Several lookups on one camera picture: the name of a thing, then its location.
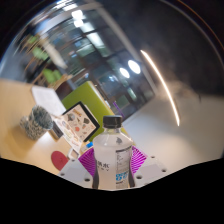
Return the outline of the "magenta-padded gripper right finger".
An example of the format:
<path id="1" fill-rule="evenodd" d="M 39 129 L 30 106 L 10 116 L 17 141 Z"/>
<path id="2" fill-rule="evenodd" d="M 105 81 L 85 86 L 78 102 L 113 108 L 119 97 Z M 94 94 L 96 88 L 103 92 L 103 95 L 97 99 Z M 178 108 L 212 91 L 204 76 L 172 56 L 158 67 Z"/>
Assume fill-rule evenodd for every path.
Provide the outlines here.
<path id="1" fill-rule="evenodd" d="M 131 188 L 146 186 L 168 174 L 168 169 L 155 156 L 148 156 L 136 146 L 132 147 L 129 174 Z"/>

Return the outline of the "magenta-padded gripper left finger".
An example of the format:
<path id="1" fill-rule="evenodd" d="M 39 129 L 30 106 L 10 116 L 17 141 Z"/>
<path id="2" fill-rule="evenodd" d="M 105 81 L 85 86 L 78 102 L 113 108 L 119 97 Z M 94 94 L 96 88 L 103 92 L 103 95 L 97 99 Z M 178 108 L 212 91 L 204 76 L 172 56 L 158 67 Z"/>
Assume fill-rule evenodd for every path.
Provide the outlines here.
<path id="1" fill-rule="evenodd" d="M 58 176 L 84 188 L 92 188 L 95 175 L 94 151 L 87 152 L 75 159 L 71 157 Z"/>

